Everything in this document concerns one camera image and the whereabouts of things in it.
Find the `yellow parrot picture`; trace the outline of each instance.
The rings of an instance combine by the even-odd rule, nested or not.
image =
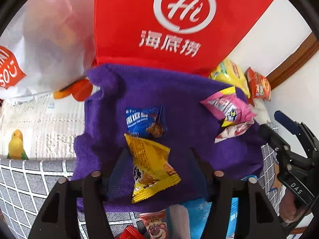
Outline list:
[[[7,159],[29,160],[23,149],[23,135],[19,129],[12,133],[11,140],[8,145],[8,151]]]

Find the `yellow snack package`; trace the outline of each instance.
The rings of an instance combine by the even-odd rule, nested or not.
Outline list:
[[[124,136],[134,158],[132,203],[147,199],[181,181],[167,162],[170,148],[148,139]]]
[[[250,91],[247,80],[240,69],[232,60],[226,58],[221,62],[214,71],[209,75],[210,79],[234,85],[245,93],[247,98],[250,98]]]

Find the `metal screw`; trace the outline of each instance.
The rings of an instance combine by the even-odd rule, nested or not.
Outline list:
[[[215,171],[214,174],[217,177],[223,177],[225,175],[224,172],[222,172],[222,171]]]
[[[100,171],[94,171],[94,172],[91,173],[92,177],[99,177],[100,175],[101,175]]]
[[[65,177],[61,177],[58,179],[58,183],[62,184],[62,183],[65,183],[68,179],[65,178]]]
[[[254,178],[254,177],[249,177],[249,178],[248,178],[248,181],[249,181],[250,183],[253,183],[253,184],[257,183],[257,179]]]

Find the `purple towel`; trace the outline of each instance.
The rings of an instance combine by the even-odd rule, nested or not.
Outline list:
[[[190,167],[189,148],[195,148],[215,170],[232,178],[260,173],[263,141],[257,135],[259,126],[255,124],[242,136],[215,144],[221,123],[199,103],[229,85],[186,73],[113,64],[91,69],[87,76],[101,90],[85,102],[85,131],[74,142],[77,167],[73,179],[101,169],[117,157],[119,148],[127,148],[126,108],[160,105],[166,130],[162,138],[155,140],[171,148],[169,163],[181,177],[176,186],[131,204],[134,179],[130,159],[123,167],[119,190],[105,205],[108,212],[154,212],[206,196],[201,175]],[[240,89],[236,92],[246,101]]]

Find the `red paper bag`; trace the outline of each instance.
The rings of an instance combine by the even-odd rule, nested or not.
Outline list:
[[[208,76],[273,0],[95,0],[97,63]]]

